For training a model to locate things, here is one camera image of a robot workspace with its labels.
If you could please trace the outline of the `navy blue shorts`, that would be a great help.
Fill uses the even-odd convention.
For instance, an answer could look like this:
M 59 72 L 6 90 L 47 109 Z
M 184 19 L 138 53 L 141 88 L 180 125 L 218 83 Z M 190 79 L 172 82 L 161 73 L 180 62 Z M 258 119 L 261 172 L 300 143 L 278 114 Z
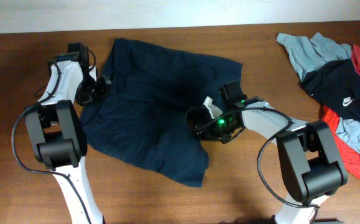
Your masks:
M 228 58 L 116 39 L 102 75 L 106 98 L 83 108 L 88 144 L 130 165 L 201 187 L 208 153 L 190 132 L 186 112 L 206 97 L 221 109 L 219 88 L 240 81 L 242 65 Z

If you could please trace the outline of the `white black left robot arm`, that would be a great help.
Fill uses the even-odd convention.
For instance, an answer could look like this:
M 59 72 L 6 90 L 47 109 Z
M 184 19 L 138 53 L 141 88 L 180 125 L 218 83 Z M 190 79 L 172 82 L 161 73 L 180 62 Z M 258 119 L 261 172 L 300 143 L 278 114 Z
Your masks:
M 90 51 L 56 55 L 48 62 L 50 79 L 38 102 L 24 115 L 35 158 L 54 176 L 72 223 L 104 223 L 86 173 L 88 144 L 74 104 L 93 92 L 96 69 Z

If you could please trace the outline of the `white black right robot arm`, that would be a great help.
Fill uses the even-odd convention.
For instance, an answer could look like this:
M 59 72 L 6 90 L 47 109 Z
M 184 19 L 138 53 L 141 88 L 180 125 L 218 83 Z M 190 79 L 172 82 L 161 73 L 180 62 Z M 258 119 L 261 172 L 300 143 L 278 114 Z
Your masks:
M 185 122 L 193 135 L 223 144 L 245 129 L 265 137 L 257 155 L 257 173 L 265 188 L 283 204 L 272 217 L 273 223 L 320 223 L 317 218 L 320 206 L 348 181 L 328 125 L 323 121 L 308 123 L 292 118 L 259 97 L 227 100 L 227 104 L 227 112 L 222 112 L 206 97 L 201 106 L 190 108 Z M 285 198 L 273 191 L 262 173 L 262 156 L 271 143 L 277 146 L 287 190 Z

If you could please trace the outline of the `grey t-shirt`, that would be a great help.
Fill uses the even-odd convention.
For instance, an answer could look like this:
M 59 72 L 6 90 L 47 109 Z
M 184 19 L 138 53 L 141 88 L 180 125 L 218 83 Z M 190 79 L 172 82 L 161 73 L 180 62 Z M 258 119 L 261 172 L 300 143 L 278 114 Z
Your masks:
M 352 48 L 348 44 L 337 44 L 317 32 L 312 38 L 279 33 L 276 41 L 283 45 L 290 63 L 301 81 L 308 72 L 318 70 L 334 60 L 350 59 Z

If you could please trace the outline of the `black nike garment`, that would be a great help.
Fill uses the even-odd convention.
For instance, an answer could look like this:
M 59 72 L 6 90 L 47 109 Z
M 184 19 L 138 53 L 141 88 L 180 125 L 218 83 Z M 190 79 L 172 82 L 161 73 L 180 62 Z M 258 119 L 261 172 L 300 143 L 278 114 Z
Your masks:
M 360 154 L 360 76 L 352 60 L 336 60 L 308 72 L 302 88 L 339 117 L 335 134 Z

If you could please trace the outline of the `red mesh garment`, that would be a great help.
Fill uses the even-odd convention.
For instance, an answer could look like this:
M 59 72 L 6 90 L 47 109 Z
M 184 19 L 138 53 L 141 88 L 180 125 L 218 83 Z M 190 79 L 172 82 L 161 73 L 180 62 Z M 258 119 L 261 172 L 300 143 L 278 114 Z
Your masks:
M 360 47 L 352 47 L 351 60 L 360 76 Z M 329 107 L 323 107 L 322 121 L 326 122 L 334 136 L 346 170 L 360 180 L 360 122 L 339 117 Z

